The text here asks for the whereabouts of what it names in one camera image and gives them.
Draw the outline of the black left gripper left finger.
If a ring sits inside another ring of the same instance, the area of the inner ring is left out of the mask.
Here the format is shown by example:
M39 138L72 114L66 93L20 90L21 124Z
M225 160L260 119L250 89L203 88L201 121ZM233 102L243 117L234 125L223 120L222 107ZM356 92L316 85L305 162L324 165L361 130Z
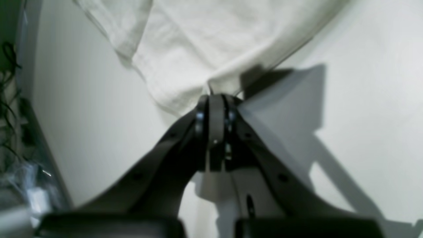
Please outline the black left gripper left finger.
M209 97L177 120L117 182L69 213L45 216L37 238L185 238L184 190L206 168Z

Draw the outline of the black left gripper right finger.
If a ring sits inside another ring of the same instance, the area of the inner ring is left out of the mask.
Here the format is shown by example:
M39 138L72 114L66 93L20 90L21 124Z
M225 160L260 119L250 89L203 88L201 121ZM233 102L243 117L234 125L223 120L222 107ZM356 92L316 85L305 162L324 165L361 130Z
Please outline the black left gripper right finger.
M240 100L225 95L225 170L255 169L265 188L264 205L251 192L239 195L245 218L236 238L382 238L371 218L336 208L312 192L263 143L238 112Z

